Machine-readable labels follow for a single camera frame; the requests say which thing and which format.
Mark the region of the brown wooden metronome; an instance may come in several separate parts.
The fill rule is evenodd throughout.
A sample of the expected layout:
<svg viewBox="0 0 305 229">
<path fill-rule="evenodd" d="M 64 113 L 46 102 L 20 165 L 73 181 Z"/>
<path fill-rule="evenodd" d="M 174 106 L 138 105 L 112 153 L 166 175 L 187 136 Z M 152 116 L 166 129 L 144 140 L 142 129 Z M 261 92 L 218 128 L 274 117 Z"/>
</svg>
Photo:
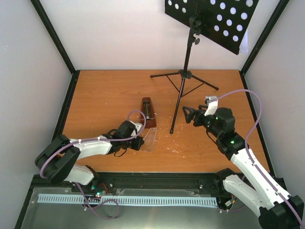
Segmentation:
<svg viewBox="0 0 305 229">
<path fill-rule="evenodd" d="M 141 112 L 144 114 L 145 118 L 141 117 L 140 123 L 144 124 L 144 121 L 146 121 L 145 129 L 155 128 L 157 126 L 156 114 L 150 97 L 142 98 Z"/>
</svg>

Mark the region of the clear plastic metronome cover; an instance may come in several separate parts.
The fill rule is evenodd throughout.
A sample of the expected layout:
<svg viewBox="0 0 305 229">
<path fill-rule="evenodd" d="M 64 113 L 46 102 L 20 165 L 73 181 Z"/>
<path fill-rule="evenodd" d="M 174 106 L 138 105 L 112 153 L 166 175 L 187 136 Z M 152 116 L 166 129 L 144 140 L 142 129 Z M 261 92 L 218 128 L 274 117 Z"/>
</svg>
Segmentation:
<svg viewBox="0 0 305 229">
<path fill-rule="evenodd" d="M 143 138 L 144 144 L 141 146 L 140 150 L 145 152 L 152 152 L 157 137 L 157 128 L 153 127 L 148 130 L 145 137 Z"/>
</svg>

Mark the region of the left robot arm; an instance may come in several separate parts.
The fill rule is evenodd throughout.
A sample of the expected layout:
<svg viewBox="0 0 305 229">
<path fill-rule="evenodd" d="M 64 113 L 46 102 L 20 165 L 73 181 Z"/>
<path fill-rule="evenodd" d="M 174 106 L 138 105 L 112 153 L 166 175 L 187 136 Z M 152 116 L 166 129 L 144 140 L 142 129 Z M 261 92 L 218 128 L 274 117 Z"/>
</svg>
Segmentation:
<svg viewBox="0 0 305 229">
<path fill-rule="evenodd" d="M 63 181 L 76 182 L 89 192 L 98 189 L 99 180 L 90 166 L 79 166 L 77 160 L 96 156 L 116 154 L 121 149 L 140 150 L 144 144 L 140 133 L 145 125 L 124 121 L 117 129 L 90 139 L 69 139 L 57 136 L 39 156 L 35 165 L 40 176 L 51 184 Z"/>
</svg>

